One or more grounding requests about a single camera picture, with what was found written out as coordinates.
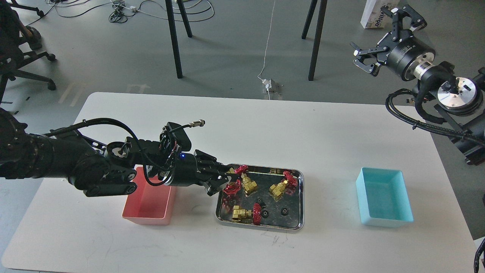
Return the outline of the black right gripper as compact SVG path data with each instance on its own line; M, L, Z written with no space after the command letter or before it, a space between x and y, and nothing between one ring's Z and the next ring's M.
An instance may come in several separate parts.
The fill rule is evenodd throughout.
M374 48L361 49L354 42L350 45L354 50L354 64L376 77L382 65L400 76L403 81L421 79L423 73L434 65L435 49L426 45L414 36L414 32L427 26L423 16L416 12L410 5L402 8L393 8L392 10L381 7L381 12L391 17L393 28L380 41L379 45ZM403 20L410 18L410 28L403 28ZM375 62L365 64L367 59L374 59Z

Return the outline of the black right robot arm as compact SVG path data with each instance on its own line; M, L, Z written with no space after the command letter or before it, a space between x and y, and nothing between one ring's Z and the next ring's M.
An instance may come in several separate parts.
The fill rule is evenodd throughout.
M414 35L427 26L425 19L409 5L391 10L381 7L381 12L392 19L392 30L374 48L364 50L352 43L354 64L374 77L385 66L405 82L417 79L412 90L402 88L388 95L388 112L414 129L447 136L465 156L467 164L483 163L484 114L463 125L453 116L471 115L483 105L484 68L474 78L466 78L457 77L454 65L447 61L433 64L435 50ZM404 94L414 97L414 107L423 122L395 107L393 99Z

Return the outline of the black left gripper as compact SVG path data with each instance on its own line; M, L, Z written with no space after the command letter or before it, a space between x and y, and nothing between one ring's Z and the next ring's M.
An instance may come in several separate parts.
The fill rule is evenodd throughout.
M224 178L223 173L240 175L243 169L232 165L223 165L217 158L200 150L193 154L182 152L175 161L175 169L167 185L205 187L208 196L213 196L225 189L232 178Z

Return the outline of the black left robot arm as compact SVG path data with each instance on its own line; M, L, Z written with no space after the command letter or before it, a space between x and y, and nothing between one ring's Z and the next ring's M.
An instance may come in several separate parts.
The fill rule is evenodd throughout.
M81 128L95 125L118 126L129 133L125 141L103 144L82 135ZM128 195L137 189L136 165L146 180L156 176L152 186L186 187L201 185L209 196L239 179L229 165L195 150L185 129L204 126L203 120L184 126L168 122L158 141L141 140L128 126L115 119L84 120L43 135L26 133L8 111L1 110L0 174L6 179L66 178L88 197Z

